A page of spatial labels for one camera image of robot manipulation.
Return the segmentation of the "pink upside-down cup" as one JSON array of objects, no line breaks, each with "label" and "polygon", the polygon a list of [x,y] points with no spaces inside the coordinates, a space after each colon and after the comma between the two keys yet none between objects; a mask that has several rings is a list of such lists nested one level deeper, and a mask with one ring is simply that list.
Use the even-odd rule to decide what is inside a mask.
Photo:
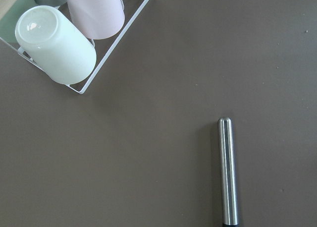
[{"label": "pink upside-down cup", "polygon": [[67,0],[71,20],[90,39],[114,36],[124,25],[122,0]]}]

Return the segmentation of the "white upside-down cup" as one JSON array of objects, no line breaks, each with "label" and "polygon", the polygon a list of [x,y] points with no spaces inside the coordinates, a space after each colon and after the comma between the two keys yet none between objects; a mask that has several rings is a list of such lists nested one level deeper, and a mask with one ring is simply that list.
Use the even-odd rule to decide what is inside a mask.
[{"label": "white upside-down cup", "polygon": [[85,80],[97,61],[94,46],[56,8],[24,12],[15,26],[16,40],[53,81],[71,85]]}]

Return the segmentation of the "green upside-down cup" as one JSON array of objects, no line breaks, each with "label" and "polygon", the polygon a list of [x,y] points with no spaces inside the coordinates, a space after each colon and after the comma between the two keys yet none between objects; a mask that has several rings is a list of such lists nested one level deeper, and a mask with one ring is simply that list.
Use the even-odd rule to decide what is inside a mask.
[{"label": "green upside-down cup", "polygon": [[16,43],[15,26],[20,16],[38,5],[57,7],[66,0],[0,0],[0,37],[8,43]]}]

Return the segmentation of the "steel muddler black tip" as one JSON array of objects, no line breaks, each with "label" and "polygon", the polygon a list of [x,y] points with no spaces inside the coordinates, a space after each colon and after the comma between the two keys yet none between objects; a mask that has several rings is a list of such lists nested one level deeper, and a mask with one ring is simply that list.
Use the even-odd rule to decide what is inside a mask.
[{"label": "steel muddler black tip", "polygon": [[221,117],[218,121],[218,137],[221,164],[222,225],[238,227],[238,200],[232,120]]}]

